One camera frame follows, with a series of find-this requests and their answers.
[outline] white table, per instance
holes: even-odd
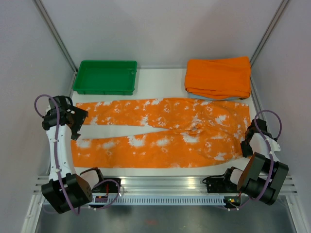
[[[82,102],[99,102],[112,100],[139,100],[153,98],[187,98],[188,93],[184,88],[186,69],[140,69],[136,74],[135,91],[132,96],[110,95],[79,95],[74,92],[74,104]],[[251,120],[256,111],[253,100],[237,100],[248,104]],[[82,138],[108,138],[130,136],[142,133],[158,132],[164,129],[138,126],[100,126],[83,125],[80,134]],[[249,159],[241,158],[221,165],[199,168],[101,168],[105,176],[208,176],[223,174],[227,168],[235,166],[244,169]],[[76,167],[79,174],[87,167]]]

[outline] folded blue fabric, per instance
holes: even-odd
[[[189,93],[189,98],[190,99],[200,99],[200,100],[209,100],[209,101],[217,101],[215,99],[211,99],[211,98],[207,98],[207,97],[204,97],[204,96],[199,96],[199,95],[195,95],[193,93]],[[227,98],[227,99],[223,99],[223,100],[237,100],[238,97],[230,97],[230,98]]]

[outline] green plastic bin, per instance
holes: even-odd
[[[85,95],[132,95],[136,61],[82,61],[73,90]]]

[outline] white wall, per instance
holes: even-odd
[[[281,0],[43,0],[76,66],[251,57]]]
[[[289,3],[252,68],[265,109],[283,121],[280,159],[289,165],[311,222],[311,1]],[[269,118],[274,135],[278,123]]]
[[[34,99],[66,93],[72,73],[33,2],[1,1],[0,232],[20,232],[36,177],[47,169],[48,143]]]

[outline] orange towel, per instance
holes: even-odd
[[[78,103],[86,125],[132,125],[167,131],[71,141],[79,167],[170,168],[225,163],[242,156],[250,124],[246,104],[171,98]]]
[[[248,57],[222,60],[190,60],[185,90],[215,100],[248,98],[251,67]]]

